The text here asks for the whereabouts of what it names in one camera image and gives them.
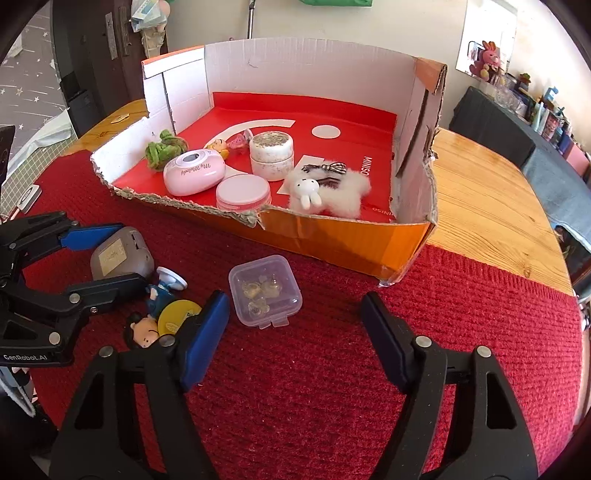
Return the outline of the grey square earbuds case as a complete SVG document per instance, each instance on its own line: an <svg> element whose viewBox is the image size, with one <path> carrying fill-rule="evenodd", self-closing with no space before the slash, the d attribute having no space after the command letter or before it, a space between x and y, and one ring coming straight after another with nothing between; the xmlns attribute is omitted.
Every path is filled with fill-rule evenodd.
<svg viewBox="0 0 591 480"><path fill-rule="evenodd" d="M134 227L127 226L94 250L90 269L94 280L132 273L148 278L154 272L155 265L142 234Z"/></svg>

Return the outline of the pink hat small figurine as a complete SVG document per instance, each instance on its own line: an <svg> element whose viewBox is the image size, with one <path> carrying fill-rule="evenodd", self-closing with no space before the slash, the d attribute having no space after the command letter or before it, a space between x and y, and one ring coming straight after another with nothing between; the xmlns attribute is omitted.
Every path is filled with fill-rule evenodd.
<svg viewBox="0 0 591 480"><path fill-rule="evenodd" d="M242 155L249 152L249 143L252 138L252 131L242 130L228 137L226 140L216 138L205 145L205 149L213 150L221 155L223 160L230 156Z"/></svg>

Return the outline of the white glitter cream jar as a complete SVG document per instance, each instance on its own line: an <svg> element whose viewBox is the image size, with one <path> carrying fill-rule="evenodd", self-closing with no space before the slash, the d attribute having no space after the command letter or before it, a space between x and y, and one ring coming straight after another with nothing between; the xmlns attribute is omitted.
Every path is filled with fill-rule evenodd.
<svg viewBox="0 0 591 480"><path fill-rule="evenodd" d="M283 181L294 169L294 139L282 131L264 131L249 141L252 173L267 181Z"/></svg>

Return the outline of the white square device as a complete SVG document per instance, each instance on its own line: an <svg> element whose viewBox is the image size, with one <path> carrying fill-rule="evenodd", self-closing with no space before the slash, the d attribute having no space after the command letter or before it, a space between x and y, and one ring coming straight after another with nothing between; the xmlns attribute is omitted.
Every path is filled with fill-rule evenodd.
<svg viewBox="0 0 591 480"><path fill-rule="evenodd" d="M20 197L16 205L18 211L26 214L40 197L41 193L41 187L37 184L32 184Z"/></svg>

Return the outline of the blue sailor figurine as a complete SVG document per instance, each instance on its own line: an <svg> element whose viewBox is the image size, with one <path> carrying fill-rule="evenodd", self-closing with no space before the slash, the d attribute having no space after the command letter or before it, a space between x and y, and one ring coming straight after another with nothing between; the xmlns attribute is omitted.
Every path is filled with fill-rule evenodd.
<svg viewBox="0 0 591 480"><path fill-rule="evenodd" d="M127 318L123 332L125 344L130 349L148 348L161 336L158 319L163 310L177 300L176 292L187 288L186 280L174 271L159 266L158 280L147 286L146 313L133 312Z"/></svg>

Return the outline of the yellow round tin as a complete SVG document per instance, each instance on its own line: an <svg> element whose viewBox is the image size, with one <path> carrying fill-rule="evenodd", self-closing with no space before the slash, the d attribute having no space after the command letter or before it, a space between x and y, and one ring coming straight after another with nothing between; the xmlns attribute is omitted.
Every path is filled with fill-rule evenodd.
<svg viewBox="0 0 591 480"><path fill-rule="evenodd" d="M158 334L175 335L187 318L198 315L201 307L190 300L175 300L160 313L157 320Z"/></svg>

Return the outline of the small wooden tag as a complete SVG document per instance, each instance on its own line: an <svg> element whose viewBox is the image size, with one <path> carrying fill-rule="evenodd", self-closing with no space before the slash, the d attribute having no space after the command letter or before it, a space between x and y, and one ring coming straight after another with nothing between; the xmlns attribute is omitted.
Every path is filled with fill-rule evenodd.
<svg viewBox="0 0 591 480"><path fill-rule="evenodd" d="M130 116L130 114L129 114L129 113L125 113L125 114L118 115L117 117L115 117L114 119L112 119L112 120L110 121L110 123L111 123L111 124L118 124L118 123L121 123L121 122L125 121L126 119L128 119L128 118L129 118L129 116Z"/></svg>

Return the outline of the pink round compact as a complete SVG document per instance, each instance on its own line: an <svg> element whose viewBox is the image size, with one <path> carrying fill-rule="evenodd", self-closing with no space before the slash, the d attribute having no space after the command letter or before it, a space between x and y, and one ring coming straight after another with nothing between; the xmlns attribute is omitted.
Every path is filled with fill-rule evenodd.
<svg viewBox="0 0 591 480"><path fill-rule="evenodd" d="M256 210L270 203L270 183L252 174L238 174L221 181L215 190L216 207L224 211Z"/></svg>

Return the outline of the clear small plastic box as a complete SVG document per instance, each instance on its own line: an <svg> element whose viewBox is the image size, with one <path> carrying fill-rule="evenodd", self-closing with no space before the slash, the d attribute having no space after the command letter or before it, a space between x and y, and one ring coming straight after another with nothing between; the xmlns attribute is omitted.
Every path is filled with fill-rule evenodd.
<svg viewBox="0 0 591 480"><path fill-rule="evenodd" d="M236 265L229 271L228 283L236 315L245 326L286 326L303 306L290 263L280 255Z"/></svg>

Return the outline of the red knitted table mat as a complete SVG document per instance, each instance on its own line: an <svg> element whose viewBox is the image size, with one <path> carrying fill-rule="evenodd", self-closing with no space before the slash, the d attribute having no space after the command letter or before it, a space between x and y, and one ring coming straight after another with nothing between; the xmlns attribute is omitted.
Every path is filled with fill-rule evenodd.
<svg viewBox="0 0 591 480"><path fill-rule="evenodd" d="M273 249L120 198L87 154L60 157L39 178L35 213L64 211L84 225L135 227L158 265L202 303L228 290L238 264ZM360 318L376 279L288 254L303 295L287 326L231 318L204 382L187 405L223 479L366 479L404 398L387 380ZM582 340L576 300L545 285L427 246L403 280L380 292L388 309L440 346L489 347L509 380L540 469L567 445L577 409Z"/></svg>

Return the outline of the plastic bag on door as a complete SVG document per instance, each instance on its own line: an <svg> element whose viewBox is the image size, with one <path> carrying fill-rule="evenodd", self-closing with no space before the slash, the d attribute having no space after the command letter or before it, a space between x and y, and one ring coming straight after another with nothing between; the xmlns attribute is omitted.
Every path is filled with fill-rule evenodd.
<svg viewBox="0 0 591 480"><path fill-rule="evenodd" d="M137 33L152 27L164 28L170 15L170 4L165 0L133 0L130 23Z"/></svg>

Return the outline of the grey cloth covered table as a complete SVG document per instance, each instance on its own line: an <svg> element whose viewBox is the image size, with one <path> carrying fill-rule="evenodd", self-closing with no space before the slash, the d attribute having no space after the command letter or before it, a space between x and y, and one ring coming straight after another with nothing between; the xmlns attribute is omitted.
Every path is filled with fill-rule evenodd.
<svg viewBox="0 0 591 480"><path fill-rule="evenodd" d="M590 247L590 189L529 125L470 87L454 109L450 130L513 163L526 177L549 221Z"/></svg>

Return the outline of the orange white cardboard box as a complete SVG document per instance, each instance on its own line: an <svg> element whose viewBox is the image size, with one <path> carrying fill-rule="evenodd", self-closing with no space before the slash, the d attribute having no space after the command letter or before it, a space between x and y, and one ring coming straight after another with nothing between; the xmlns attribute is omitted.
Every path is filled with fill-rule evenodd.
<svg viewBox="0 0 591 480"><path fill-rule="evenodd" d="M141 64L147 113L100 147L94 171L116 194L193 214L247 239L400 281L438 223L432 170L447 66L327 39L257 38L193 46ZM283 131L294 166L340 162L370 181L361 214L294 212L283 181L270 203L219 208L213 189L168 192L146 164L163 130L191 149L243 131Z"/></svg>

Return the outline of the green tote bag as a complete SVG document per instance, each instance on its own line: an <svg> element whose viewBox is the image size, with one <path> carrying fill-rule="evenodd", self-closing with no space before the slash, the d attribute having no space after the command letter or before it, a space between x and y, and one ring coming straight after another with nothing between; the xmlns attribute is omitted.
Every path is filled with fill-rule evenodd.
<svg viewBox="0 0 591 480"><path fill-rule="evenodd" d="M301 3L318 7L370 8L373 6L373 0L301 0Z"/></svg>

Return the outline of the wall mirror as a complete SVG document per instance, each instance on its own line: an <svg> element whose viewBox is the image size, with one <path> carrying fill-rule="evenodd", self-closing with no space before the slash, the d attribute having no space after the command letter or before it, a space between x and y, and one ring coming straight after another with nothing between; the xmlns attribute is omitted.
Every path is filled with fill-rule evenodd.
<svg viewBox="0 0 591 480"><path fill-rule="evenodd" d="M483 41L494 41L500 49L498 78L507 70L518 27L518 10L510 1L468 1L456 69L473 77L469 67L476 60Z"/></svg>

